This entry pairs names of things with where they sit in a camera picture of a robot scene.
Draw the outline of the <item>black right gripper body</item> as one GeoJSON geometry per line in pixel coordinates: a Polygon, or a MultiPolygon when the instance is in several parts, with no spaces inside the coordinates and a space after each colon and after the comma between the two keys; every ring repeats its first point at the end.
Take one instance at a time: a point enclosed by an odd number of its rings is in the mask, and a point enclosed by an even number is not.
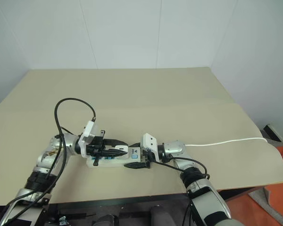
{"type": "Polygon", "coordinates": [[[150,164],[156,161],[155,154],[151,150],[143,150],[142,156],[142,162],[144,163],[144,167],[150,169],[150,164]]]}

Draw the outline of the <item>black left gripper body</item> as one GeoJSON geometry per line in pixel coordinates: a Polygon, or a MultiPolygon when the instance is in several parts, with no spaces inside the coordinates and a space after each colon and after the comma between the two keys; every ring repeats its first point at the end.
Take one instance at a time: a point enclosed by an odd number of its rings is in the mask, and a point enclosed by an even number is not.
{"type": "Polygon", "coordinates": [[[86,146],[88,156],[93,159],[93,166],[99,165],[99,160],[103,157],[108,157],[106,147],[104,145],[105,131],[101,130],[99,136],[95,136],[90,144],[86,146]]]}

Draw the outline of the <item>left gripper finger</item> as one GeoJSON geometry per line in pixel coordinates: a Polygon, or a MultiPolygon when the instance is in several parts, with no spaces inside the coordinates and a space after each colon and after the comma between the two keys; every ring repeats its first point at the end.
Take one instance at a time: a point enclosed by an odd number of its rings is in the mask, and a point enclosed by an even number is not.
{"type": "Polygon", "coordinates": [[[125,145],[125,146],[127,146],[127,143],[124,142],[124,141],[116,140],[116,139],[103,139],[103,145],[104,146],[115,147],[117,145],[125,145]]]}
{"type": "Polygon", "coordinates": [[[96,153],[97,156],[101,157],[118,157],[126,155],[127,152],[119,149],[108,149],[108,150],[101,150],[96,153]]]}

